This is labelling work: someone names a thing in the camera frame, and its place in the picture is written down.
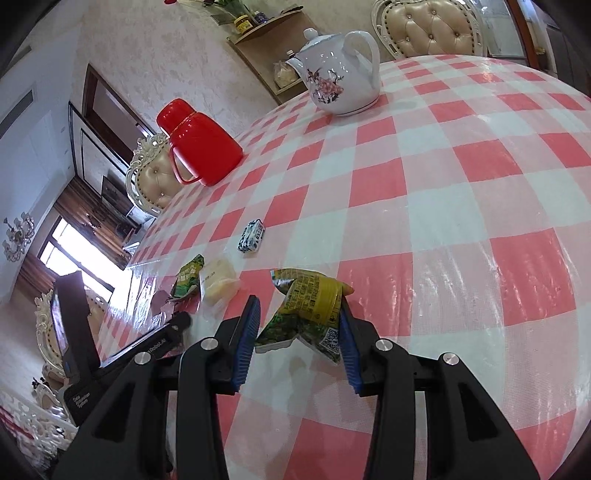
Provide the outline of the dark green yellow snack packet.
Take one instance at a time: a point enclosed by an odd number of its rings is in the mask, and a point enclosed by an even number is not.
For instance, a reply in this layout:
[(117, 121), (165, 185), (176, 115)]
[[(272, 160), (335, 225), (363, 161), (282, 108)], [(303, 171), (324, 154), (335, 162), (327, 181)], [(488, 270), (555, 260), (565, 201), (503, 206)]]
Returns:
[(332, 363), (341, 361), (339, 311), (352, 286), (321, 272), (283, 268), (270, 272), (283, 302), (256, 338), (256, 352), (280, 350), (298, 340)]

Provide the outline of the cream tufted chair left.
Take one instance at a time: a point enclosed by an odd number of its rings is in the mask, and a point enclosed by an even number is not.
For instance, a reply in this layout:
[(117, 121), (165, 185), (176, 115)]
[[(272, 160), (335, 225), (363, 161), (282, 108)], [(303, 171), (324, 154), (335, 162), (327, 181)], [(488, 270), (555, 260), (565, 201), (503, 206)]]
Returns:
[[(100, 327), (106, 314), (107, 302), (88, 287), (85, 288), (85, 292), (89, 307), (87, 320), (93, 340), (97, 342)], [(34, 299), (36, 305), (36, 340), (44, 360), (42, 368), (43, 376), (46, 379), (63, 384), (66, 376), (63, 371), (61, 353), (53, 329), (51, 317), (52, 296), (53, 291), (49, 290), (47, 293), (42, 293), (40, 297)]]

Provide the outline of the cream tufted chair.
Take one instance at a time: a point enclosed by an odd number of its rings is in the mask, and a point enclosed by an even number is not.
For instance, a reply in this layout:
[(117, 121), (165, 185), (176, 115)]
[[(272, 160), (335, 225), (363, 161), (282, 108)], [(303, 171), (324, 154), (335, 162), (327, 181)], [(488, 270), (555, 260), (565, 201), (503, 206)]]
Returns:
[[(97, 342), (100, 327), (106, 314), (107, 302), (88, 287), (85, 288), (85, 292), (89, 307), (87, 320), (93, 340)], [(47, 293), (42, 293), (40, 297), (34, 299), (36, 305), (36, 340), (44, 360), (42, 368), (43, 376), (46, 379), (63, 384), (66, 376), (63, 371), (61, 353), (53, 329), (51, 317), (52, 296), (53, 291), (49, 290)]]
[(170, 164), (170, 144), (165, 133), (137, 140), (126, 173), (126, 193), (132, 204), (158, 217), (181, 190)]
[(488, 54), (481, 20), (469, 1), (377, 1), (372, 9), (372, 25), (397, 60), (438, 54)]

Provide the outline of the pink snack packet front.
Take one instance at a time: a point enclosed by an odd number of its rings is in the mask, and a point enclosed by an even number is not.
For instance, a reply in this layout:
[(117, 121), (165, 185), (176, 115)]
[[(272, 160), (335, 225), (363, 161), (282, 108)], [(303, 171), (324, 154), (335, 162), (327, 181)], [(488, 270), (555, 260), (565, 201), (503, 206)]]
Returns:
[(152, 316), (164, 314), (171, 316), (174, 312), (174, 303), (171, 301), (169, 293), (164, 290), (156, 291), (150, 301), (150, 312)]

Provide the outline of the crystal chandelier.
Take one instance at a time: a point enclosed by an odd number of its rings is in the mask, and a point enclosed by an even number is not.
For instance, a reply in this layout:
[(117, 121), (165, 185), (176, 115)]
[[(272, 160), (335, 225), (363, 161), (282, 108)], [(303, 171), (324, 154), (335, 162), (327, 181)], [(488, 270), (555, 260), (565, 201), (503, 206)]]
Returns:
[(34, 219), (29, 213), (22, 212), (13, 223), (7, 218), (3, 223), (7, 227), (6, 239), (2, 241), (4, 255), (9, 262), (18, 262), (26, 254), (35, 236)]

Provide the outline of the small green snack packet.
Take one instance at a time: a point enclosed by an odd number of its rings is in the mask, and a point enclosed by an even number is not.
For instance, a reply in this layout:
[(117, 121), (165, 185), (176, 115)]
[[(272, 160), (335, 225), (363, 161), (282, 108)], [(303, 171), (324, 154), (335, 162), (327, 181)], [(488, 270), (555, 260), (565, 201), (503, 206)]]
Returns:
[(180, 268), (170, 290), (171, 300), (181, 300), (199, 287), (199, 273), (204, 268), (204, 263), (204, 256), (197, 254)]

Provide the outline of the clear wrapped cream pastry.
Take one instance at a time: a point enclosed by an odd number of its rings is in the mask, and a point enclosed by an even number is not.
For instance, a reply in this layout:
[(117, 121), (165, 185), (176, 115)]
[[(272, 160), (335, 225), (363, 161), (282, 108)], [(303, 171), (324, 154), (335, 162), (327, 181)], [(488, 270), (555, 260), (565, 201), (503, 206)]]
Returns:
[(228, 304), (235, 297), (240, 281), (235, 268), (226, 257), (218, 257), (204, 264), (199, 271), (199, 291), (201, 302), (214, 307)]

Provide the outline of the cream tufted chair far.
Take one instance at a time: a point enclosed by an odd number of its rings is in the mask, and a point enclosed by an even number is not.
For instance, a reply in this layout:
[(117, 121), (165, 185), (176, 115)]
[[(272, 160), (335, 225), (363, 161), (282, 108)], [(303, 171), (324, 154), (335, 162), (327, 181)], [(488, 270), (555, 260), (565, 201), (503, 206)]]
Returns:
[(181, 190), (170, 164), (170, 144), (165, 133), (137, 140), (126, 173), (126, 193), (132, 204), (158, 217)]

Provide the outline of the blue white patterned candy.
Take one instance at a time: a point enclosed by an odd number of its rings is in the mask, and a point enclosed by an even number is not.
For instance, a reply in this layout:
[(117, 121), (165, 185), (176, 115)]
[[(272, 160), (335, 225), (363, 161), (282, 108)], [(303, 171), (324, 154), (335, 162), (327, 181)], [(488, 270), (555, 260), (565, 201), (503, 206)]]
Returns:
[(242, 253), (254, 253), (259, 250), (266, 228), (260, 219), (252, 220), (245, 226), (238, 241), (238, 250)]

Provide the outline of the red white checkered tablecloth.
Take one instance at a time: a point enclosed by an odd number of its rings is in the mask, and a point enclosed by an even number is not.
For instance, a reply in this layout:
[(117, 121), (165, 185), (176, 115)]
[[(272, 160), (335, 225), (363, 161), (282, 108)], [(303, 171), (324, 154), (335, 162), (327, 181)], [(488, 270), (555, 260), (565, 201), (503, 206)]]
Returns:
[[(413, 354), (456, 353), (542, 478), (590, 420), (590, 101), (527, 67), (468, 56), (381, 66), (379, 101), (332, 117), (301, 95), (239, 137), (245, 159), (186, 187), (149, 228), (98, 351), (153, 326), (150, 301), (197, 254), (226, 257), (225, 309), (280, 306), (270, 271), (320, 271), (352, 312)], [(259, 250), (238, 241), (250, 221)]]

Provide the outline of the red thermos jug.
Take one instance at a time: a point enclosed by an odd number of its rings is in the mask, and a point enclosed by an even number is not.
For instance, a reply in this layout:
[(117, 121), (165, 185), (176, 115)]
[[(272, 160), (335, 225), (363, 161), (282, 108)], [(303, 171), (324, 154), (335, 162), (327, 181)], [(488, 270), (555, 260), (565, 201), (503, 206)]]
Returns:
[(235, 139), (183, 99), (164, 106), (156, 123), (168, 136), (171, 168), (182, 185), (213, 186), (242, 161), (243, 150)]

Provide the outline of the wooden corner shelf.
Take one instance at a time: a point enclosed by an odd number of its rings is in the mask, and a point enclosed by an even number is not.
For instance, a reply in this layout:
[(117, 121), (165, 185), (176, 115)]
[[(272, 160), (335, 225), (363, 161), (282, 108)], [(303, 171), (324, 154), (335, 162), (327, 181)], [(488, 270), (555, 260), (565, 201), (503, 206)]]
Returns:
[(295, 75), (293, 82), (283, 87), (277, 85), (273, 77), (274, 64), (287, 60), (287, 53), (297, 52), (304, 46), (304, 29), (307, 28), (317, 29), (317, 26), (304, 12), (304, 8), (300, 8), (280, 14), (243, 35), (228, 37), (231, 49), (245, 62), (277, 105), (307, 90), (298, 75)]

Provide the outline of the white floral teapot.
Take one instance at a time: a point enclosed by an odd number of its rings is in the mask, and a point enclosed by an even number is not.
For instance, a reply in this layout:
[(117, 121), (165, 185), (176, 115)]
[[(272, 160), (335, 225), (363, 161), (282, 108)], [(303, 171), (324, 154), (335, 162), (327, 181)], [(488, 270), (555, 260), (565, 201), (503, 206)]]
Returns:
[(322, 35), (304, 29), (307, 42), (287, 59), (308, 88), (312, 103), (335, 116), (373, 106), (381, 95), (380, 50), (361, 30)]

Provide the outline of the cream tufted chair right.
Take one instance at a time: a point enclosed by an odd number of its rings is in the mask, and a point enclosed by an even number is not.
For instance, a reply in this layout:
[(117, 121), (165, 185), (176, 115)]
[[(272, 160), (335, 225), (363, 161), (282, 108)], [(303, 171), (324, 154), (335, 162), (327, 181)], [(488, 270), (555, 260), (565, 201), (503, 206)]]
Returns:
[(469, 1), (377, 1), (372, 9), (372, 25), (397, 60), (438, 54), (488, 54), (481, 20)]

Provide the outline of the wall television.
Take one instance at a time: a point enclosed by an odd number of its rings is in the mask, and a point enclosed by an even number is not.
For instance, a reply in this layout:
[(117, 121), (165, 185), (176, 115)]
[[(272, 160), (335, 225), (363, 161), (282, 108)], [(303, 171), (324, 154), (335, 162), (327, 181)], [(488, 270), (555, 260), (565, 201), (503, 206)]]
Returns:
[(127, 216), (132, 210), (133, 204), (127, 194), (117, 181), (113, 182), (109, 177), (102, 178), (101, 197), (123, 216)]

